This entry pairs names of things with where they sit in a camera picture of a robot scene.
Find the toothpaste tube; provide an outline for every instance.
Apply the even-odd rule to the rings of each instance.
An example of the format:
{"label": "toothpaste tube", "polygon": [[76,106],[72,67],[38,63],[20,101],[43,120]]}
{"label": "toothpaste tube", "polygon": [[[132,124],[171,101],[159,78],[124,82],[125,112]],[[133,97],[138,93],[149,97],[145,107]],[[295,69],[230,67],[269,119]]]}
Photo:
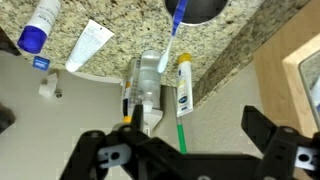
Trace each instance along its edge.
{"label": "toothpaste tube", "polygon": [[191,55],[182,54],[178,59],[177,117],[193,111]]}
{"label": "toothpaste tube", "polygon": [[66,62],[66,69],[69,72],[77,71],[113,35],[107,28],[90,19]]}

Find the bathroom counter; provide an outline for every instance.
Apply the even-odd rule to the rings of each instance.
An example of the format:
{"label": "bathroom counter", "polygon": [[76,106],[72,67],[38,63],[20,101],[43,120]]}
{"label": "bathroom counter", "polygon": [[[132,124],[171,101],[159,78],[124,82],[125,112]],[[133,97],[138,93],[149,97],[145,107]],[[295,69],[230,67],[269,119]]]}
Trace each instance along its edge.
{"label": "bathroom counter", "polygon": [[[253,51],[307,1],[229,0],[213,21],[201,26],[181,25],[162,84],[175,85],[177,57],[188,52],[193,56],[194,101],[205,101],[250,62]],[[0,3],[0,21],[8,22],[1,27],[13,42],[17,42],[37,3],[37,0]],[[64,64],[89,19],[115,36],[80,69],[88,74],[123,78],[131,59],[139,58],[148,49],[163,52],[170,37],[171,17],[163,1],[63,0],[40,54],[51,60],[51,68],[65,69]],[[33,55],[21,52],[27,61],[33,60]]]}

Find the screw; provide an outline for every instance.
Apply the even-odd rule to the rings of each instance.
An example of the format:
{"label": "screw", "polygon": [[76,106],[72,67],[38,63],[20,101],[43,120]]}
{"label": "screw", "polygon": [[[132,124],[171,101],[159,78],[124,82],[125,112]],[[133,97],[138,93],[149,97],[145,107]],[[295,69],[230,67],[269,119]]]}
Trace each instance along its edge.
{"label": "screw", "polygon": [[97,137],[99,137],[99,133],[97,133],[97,132],[93,132],[93,133],[91,134],[91,137],[93,137],[93,138],[97,138]]}
{"label": "screw", "polygon": [[131,131],[131,127],[127,126],[127,127],[123,128],[123,130],[124,130],[124,132],[129,132],[129,131]]}
{"label": "screw", "polygon": [[62,91],[61,90],[56,90],[54,93],[56,94],[57,98],[61,98],[62,97]]}
{"label": "screw", "polygon": [[208,176],[202,175],[198,177],[198,180],[211,180],[211,178]]}
{"label": "screw", "polygon": [[293,133],[293,129],[291,128],[284,128],[284,131],[286,131],[287,133]]}
{"label": "screw", "polygon": [[277,180],[277,179],[271,176],[266,176],[263,178],[263,180]]}

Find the black metal bracket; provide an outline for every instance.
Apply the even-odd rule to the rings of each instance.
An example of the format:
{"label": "black metal bracket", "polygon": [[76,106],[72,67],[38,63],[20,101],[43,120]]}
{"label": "black metal bracket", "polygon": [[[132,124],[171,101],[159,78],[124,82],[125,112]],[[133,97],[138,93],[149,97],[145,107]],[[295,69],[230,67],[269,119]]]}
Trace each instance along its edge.
{"label": "black metal bracket", "polygon": [[291,180],[294,167],[319,177],[319,142],[290,127],[276,127],[254,107],[244,109],[242,128],[264,153],[263,159],[245,154],[186,154],[159,138],[149,138],[137,126],[143,107],[135,108],[133,124],[123,124],[105,136],[83,134],[61,180],[102,180],[108,168],[121,165],[132,179]]}

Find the wooden cabinet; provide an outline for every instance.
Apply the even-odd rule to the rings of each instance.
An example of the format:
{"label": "wooden cabinet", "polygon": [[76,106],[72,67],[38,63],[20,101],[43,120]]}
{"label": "wooden cabinet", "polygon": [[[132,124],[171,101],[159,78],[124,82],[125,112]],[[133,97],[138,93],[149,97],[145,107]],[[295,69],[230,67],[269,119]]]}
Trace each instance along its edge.
{"label": "wooden cabinet", "polygon": [[[316,43],[320,34],[319,8],[320,0],[311,0],[254,53],[265,115],[277,125],[291,126],[308,137],[318,129],[301,88],[297,62],[320,50],[320,41]],[[300,57],[292,55],[298,51]]]}

